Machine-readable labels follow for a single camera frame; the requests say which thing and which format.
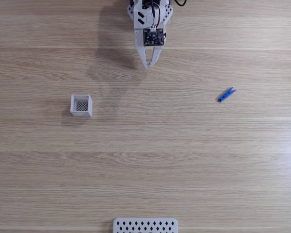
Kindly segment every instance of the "wooden surface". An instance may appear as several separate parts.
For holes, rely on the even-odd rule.
[[[0,233],[291,233],[291,0],[174,4],[150,70],[128,2],[0,0]]]

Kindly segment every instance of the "robotic arm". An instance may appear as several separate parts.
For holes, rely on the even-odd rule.
[[[166,43],[165,26],[173,15],[170,1],[130,0],[128,15],[134,23],[135,47],[146,69],[155,65]],[[154,47],[149,63],[146,60],[147,46]]]

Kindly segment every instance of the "white container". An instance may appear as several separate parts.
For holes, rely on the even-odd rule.
[[[178,223],[174,218],[117,218],[113,233],[178,233]]]
[[[71,95],[70,112],[75,117],[91,117],[92,105],[90,95]]]

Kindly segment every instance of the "black circuit board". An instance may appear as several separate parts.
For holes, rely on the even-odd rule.
[[[150,29],[144,29],[144,46],[162,46],[164,45],[163,29],[157,29],[151,32]]]

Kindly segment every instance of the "clothespin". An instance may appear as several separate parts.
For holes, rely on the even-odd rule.
[[[223,100],[225,100],[227,97],[229,97],[231,94],[233,94],[236,90],[233,90],[233,87],[231,89],[229,89],[227,92],[225,92],[218,100],[220,102],[222,102]]]

